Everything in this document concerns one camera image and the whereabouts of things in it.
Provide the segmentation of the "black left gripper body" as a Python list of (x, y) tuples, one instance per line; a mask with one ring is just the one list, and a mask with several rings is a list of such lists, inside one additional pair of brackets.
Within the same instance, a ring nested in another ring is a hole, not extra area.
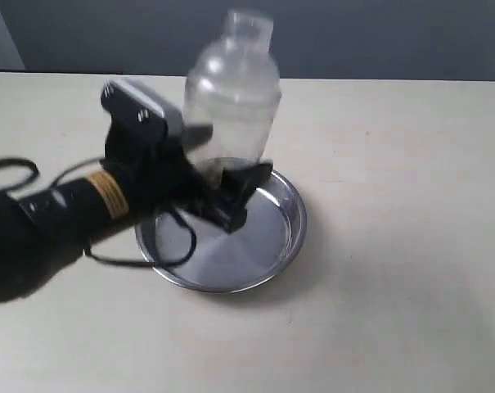
[(148, 127), (131, 129), (113, 122), (105, 141), (105, 161), (124, 169), (152, 208), (178, 207), (226, 232), (220, 194), (223, 171), (197, 169), (188, 158), (195, 149), (182, 146), (182, 133), (160, 138)]

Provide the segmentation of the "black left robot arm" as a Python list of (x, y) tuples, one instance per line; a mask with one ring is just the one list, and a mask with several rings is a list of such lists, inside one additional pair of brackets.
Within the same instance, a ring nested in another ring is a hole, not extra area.
[(166, 123), (113, 122), (101, 169), (69, 182), (54, 180), (15, 199), (0, 191), (0, 303), (32, 295), (92, 247), (140, 221), (166, 213), (188, 229), (182, 212), (233, 233), (248, 200), (272, 172), (269, 161), (223, 171), (212, 186), (189, 162)]

